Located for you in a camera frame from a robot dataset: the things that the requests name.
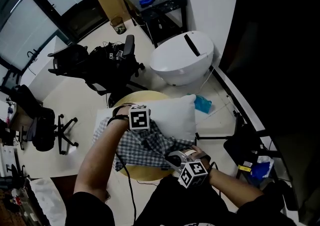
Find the yellow label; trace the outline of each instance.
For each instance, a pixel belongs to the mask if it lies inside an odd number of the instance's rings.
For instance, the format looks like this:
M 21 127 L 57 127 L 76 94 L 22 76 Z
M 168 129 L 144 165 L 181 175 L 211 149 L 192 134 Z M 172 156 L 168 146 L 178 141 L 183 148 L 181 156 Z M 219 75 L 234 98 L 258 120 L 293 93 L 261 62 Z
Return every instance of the yellow label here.
M 246 171 L 246 172 L 251 172 L 251 168 L 250 167 L 246 167 L 243 165 L 238 165 L 238 168 L 242 171 Z

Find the white pillow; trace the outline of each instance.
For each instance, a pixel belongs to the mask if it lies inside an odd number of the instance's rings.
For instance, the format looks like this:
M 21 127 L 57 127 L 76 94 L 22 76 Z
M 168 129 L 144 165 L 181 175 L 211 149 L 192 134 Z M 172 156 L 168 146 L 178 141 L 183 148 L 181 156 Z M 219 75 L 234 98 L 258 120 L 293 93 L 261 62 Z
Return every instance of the white pillow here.
M 166 137 L 177 139 L 195 139 L 195 95 L 187 95 L 181 98 L 136 102 L 139 105 L 147 105 L 151 109 L 150 118 L 154 120 L 160 131 Z M 114 108 L 98 110 L 94 131 L 100 122 L 106 117 L 112 117 Z

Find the person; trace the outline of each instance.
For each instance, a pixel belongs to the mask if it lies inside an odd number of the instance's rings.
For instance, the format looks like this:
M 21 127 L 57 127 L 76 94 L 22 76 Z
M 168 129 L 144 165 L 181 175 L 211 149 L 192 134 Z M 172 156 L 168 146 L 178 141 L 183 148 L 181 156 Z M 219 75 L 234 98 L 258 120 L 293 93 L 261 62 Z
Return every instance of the person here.
M 129 106 L 118 115 L 128 115 Z M 128 129 L 127 119 L 113 120 L 86 155 L 67 203 L 66 225 L 114 225 L 111 209 L 105 204 L 106 186 L 117 145 Z M 208 169 L 209 162 L 202 163 Z M 228 208 L 213 187 L 239 207 Z M 280 212 L 274 200 L 258 188 L 212 168 L 207 182 L 186 189 L 177 178 L 163 178 L 134 225 L 295 225 Z

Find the black shirt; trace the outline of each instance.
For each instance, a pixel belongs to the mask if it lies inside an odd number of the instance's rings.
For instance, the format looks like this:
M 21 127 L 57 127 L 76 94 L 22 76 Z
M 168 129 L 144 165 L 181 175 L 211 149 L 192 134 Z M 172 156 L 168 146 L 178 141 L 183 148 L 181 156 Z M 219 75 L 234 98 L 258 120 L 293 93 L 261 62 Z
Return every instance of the black shirt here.
M 263 195 L 232 213 L 209 184 L 185 189 L 168 176 L 161 180 L 135 225 L 295 225 L 275 207 L 270 197 Z M 66 211 L 66 225 L 115 224 L 111 209 L 86 192 L 75 193 Z

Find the small trash bin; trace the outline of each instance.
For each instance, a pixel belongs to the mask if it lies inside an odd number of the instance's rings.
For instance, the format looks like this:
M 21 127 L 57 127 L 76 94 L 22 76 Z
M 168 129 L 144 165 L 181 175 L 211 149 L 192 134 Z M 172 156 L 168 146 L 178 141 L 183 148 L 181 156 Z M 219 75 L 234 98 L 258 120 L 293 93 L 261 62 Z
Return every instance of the small trash bin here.
M 124 21 L 122 20 L 122 17 L 115 17 L 110 21 L 110 25 L 113 27 L 113 29 L 116 31 L 118 35 L 123 34 L 127 29 L 124 24 Z

